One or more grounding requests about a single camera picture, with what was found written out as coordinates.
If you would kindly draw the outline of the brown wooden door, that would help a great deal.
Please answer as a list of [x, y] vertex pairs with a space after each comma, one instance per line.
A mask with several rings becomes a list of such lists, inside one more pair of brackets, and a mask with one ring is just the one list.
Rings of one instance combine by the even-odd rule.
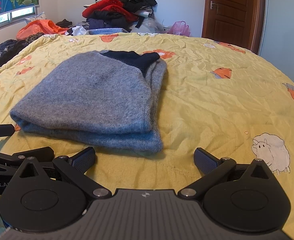
[[205, 0], [202, 37], [257, 54], [266, 0]]

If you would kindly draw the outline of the purple plastic bag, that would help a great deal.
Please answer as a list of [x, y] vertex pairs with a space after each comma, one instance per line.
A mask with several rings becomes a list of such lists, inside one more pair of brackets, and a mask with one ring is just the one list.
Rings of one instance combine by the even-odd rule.
[[190, 36], [189, 25], [186, 24], [185, 21], [175, 22], [172, 27], [169, 28], [168, 34], [172, 35], [180, 35], [180, 36]]

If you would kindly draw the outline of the dark floral garment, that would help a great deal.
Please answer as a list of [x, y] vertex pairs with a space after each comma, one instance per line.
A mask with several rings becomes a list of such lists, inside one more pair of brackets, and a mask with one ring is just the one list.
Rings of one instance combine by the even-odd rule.
[[30, 35], [23, 40], [6, 40], [0, 44], [0, 67], [11, 60], [14, 56], [18, 55], [25, 47], [31, 44], [33, 41], [37, 40], [44, 33], [38, 32], [36, 34]]

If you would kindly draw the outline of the light blue knit garment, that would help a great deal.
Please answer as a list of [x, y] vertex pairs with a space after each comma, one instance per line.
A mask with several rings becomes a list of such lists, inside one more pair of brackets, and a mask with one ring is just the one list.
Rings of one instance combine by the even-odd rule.
[[111, 35], [117, 33], [128, 33], [127, 30], [123, 28], [100, 28], [100, 29], [90, 29], [88, 30], [89, 35]]

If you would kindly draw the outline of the clear plastic bag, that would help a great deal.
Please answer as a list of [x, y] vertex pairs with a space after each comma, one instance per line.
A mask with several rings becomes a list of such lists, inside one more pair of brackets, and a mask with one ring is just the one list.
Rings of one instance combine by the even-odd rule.
[[135, 27], [139, 32], [165, 34], [168, 31], [167, 27], [163, 26], [153, 18], [143, 18], [143, 20], [139, 21]]

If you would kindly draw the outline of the white crumpled garment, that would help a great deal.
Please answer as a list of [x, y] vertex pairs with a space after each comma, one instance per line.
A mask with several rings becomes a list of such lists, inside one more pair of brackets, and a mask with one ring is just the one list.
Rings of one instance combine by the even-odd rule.
[[81, 25], [76, 25], [74, 27], [71, 27], [65, 32], [65, 36], [80, 36], [80, 35], [88, 35], [88, 34], [89, 34], [89, 31], [87, 31]]

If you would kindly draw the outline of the dark navy garment on pile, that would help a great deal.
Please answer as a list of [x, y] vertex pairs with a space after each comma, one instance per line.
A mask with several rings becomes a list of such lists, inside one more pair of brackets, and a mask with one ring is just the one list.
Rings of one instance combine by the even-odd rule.
[[89, 29], [121, 28], [131, 32], [125, 16], [119, 12], [94, 11], [88, 16], [87, 22]]

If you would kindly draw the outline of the yellow carrot print quilt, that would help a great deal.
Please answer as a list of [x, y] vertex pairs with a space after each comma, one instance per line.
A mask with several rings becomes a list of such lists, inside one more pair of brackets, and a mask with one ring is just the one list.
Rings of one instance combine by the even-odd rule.
[[197, 147], [250, 163], [253, 143], [277, 142], [290, 156], [275, 177], [291, 202], [284, 230], [294, 239], [294, 83], [244, 48], [168, 34], [46, 35], [0, 67], [0, 124], [11, 123], [12, 107], [62, 61], [92, 50], [156, 52], [167, 72], [158, 105], [162, 152], [97, 149], [91, 179], [111, 191], [179, 190], [200, 176]]

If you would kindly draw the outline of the grey knit sweater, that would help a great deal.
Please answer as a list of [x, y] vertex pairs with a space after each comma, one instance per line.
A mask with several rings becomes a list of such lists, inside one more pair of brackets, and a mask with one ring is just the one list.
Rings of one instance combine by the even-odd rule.
[[157, 53], [89, 51], [60, 63], [10, 111], [28, 133], [156, 153], [167, 64]]

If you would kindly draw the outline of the orange plastic bag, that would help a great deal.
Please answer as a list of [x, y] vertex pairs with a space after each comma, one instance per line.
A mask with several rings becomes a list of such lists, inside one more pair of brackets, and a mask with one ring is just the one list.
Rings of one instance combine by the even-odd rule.
[[65, 34], [67, 30], [68, 28], [62, 28], [56, 25], [52, 20], [35, 20], [21, 28], [16, 35], [16, 39], [23, 40], [37, 33]]

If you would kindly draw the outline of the red garment on pile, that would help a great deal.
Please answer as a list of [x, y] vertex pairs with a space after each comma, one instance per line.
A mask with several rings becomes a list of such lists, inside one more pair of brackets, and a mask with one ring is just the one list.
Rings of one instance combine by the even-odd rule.
[[87, 7], [83, 12], [84, 18], [89, 18], [95, 11], [118, 12], [125, 16], [127, 22], [135, 22], [138, 16], [123, 8], [123, 3], [120, 0], [101, 0]]

